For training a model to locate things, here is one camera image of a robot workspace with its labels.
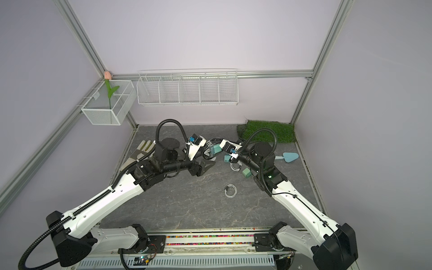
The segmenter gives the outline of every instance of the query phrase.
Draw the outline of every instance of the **coiled white cable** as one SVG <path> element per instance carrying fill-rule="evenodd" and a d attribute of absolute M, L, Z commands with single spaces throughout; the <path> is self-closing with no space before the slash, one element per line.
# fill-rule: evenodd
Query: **coiled white cable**
<path fill-rule="evenodd" d="M 229 187 L 233 187 L 234 188 L 234 194 L 233 195 L 228 195 L 227 193 L 226 193 L 226 191 L 228 190 L 228 188 Z M 235 187 L 235 185 L 233 185 L 233 184 L 228 184 L 226 187 L 225 187 L 225 196 L 227 196 L 228 198 L 234 198 L 234 196 L 237 194 L 237 188 Z"/>
<path fill-rule="evenodd" d="M 231 169 L 232 169 L 233 171 L 235 171 L 235 172 L 240 171 L 241 166 L 242 166 L 242 163 L 241 163 L 240 161 L 237 161 L 237 163 L 240 165 L 240 167 L 238 167 L 238 168 L 234 168 L 233 163 L 229 163 L 229 166 L 230 166 Z"/>

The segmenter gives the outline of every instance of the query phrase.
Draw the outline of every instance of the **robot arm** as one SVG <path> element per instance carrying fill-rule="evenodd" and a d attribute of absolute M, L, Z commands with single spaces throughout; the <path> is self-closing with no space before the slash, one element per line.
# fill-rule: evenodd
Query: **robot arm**
<path fill-rule="evenodd" d="M 187 148 L 180 149 L 179 141 L 166 138 L 159 141 L 159 129 L 166 122 L 176 123 L 185 138 Z M 232 143 L 222 140 L 220 147 L 230 156 L 230 162 L 242 161 L 252 172 L 255 182 L 266 193 L 287 208 L 311 234 L 292 229 L 283 222 L 269 231 L 272 249 L 290 247 L 312 258 L 320 270 L 347 269 L 357 259 L 355 234 L 347 224 L 339 226 L 308 202 L 291 182 L 274 166 L 274 153 L 268 143 L 257 143 L 250 149 L 242 141 Z M 51 235 L 58 259 L 46 267 L 60 262 L 67 267 L 81 261 L 92 252 L 116 248 L 142 252 L 150 245 L 145 230 L 138 224 L 120 229 L 100 229 L 97 223 L 129 199 L 143 193 L 167 177 L 174 177 L 182 170 L 191 175 L 201 176 L 214 161 L 204 159 L 206 140 L 194 134 L 186 139 L 180 123 L 169 119 L 161 122 L 156 129 L 156 146 L 153 157 L 142 157 L 127 166 L 113 185 L 87 202 L 60 213 L 53 212 L 47 217 L 50 228 L 44 237 L 38 238 L 24 253 L 19 270 L 25 270 L 25 261 L 30 252 L 47 235 Z"/>

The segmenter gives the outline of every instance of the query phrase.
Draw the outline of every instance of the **white wire shelf basket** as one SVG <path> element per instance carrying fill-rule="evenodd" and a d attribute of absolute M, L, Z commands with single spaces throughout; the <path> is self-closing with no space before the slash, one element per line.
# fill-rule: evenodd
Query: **white wire shelf basket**
<path fill-rule="evenodd" d="M 140 71 L 138 103 L 143 106 L 238 104 L 237 70 L 192 71 Z"/>
<path fill-rule="evenodd" d="M 132 81 L 110 80 L 110 87 L 119 88 L 108 98 L 108 88 L 102 83 L 81 108 L 93 125 L 120 126 L 137 98 Z"/>

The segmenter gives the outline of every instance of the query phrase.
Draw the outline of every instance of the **green leaf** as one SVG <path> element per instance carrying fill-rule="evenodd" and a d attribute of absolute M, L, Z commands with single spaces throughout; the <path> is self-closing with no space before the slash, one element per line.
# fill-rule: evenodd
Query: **green leaf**
<path fill-rule="evenodd" d="M 105 79 L 105 85 L 107 86 L 109 92 L 109 89 L 111 89 L 111 85 L 109 85 L 109 80 Z"/>
<path fill-rule="evenodd" d="M 111 99 L 112 94 L 114 94 L 114 92 L 117 91 L 117 89 L 118 89 L 119 87 L 120 87 L 120 86 L 114 86 L 113 88 L 108 89 L 108 98 L 109 98 L 109 99 Z"/>

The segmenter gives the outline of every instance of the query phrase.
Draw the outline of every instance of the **green turf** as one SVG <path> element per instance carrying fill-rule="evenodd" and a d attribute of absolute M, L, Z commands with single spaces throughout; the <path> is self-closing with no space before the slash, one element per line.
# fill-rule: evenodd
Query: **green turf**
<path fill-rule="evenodd" d="M 294 126 L 279 122 L 248 120 L 246 125 L 237 126 L 237 133 L 239 137 L 247 140 L 252 133 L 263 127 L 270 128 L 276 133 L 278 143 L 295 143 L 297 141 L 295 138 Z M 257 134 L 252 141 L 271 143 L 273 142 L 273 137 L 268 132 L 261 132 Z"/>

